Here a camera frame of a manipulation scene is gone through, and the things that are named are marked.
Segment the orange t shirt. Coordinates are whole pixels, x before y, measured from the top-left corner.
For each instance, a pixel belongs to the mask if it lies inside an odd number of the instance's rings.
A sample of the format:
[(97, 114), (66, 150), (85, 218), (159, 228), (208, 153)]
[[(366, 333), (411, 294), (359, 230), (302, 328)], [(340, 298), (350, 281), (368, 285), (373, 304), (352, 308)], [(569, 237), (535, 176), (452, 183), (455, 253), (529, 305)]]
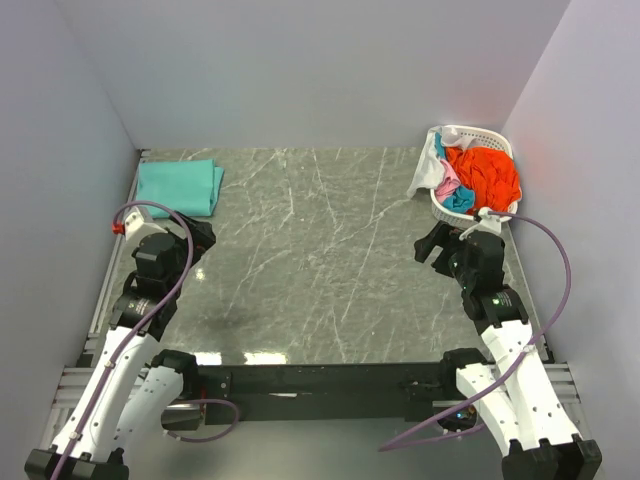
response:
[(461, 185), (474, 193), (465, 214), (473, 215), (483, 207), (506, 212), (521, 200), (519, 174), (506, 152), (479, 146), (466, 150), (446, 147), (445, 153)]

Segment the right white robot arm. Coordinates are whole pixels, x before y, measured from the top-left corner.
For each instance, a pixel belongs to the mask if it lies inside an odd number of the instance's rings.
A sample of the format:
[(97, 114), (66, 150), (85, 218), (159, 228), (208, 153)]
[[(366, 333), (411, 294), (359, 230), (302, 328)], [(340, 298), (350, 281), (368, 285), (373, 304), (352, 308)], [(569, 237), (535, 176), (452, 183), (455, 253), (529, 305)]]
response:
[(440, 221), (414, 244), (425, 262), (461, 287), (467, 317), (492, 358), (474, 349), (446, 353), (445, 383), (469, 399), (502, 453), (506, 479), (593, 479), (602, 463), (597, 443), (569, 418), (536, 347), (519, 294), (504, 280), (505, 243), (486, 231), (466, 233)]

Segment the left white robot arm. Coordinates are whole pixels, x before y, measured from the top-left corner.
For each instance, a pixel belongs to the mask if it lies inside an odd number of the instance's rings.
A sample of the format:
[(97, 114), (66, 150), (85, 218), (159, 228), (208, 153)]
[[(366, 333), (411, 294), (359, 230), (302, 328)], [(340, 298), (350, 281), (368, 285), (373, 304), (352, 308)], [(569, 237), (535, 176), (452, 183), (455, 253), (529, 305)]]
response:
[(216, 243), (208, 222), (180, 212), (170, 220), (179, 237), (158, 226), (141, 206), (112, 224), (133, 245), (135, 269), (113, 308), (102, 352), (68, 420), (46, 449), (25, 463), (30, 479), (126, 479), (125, 453), (160, 420), (174, 400), (198, 394), (191, 354), (161, 350), (190, 268)]

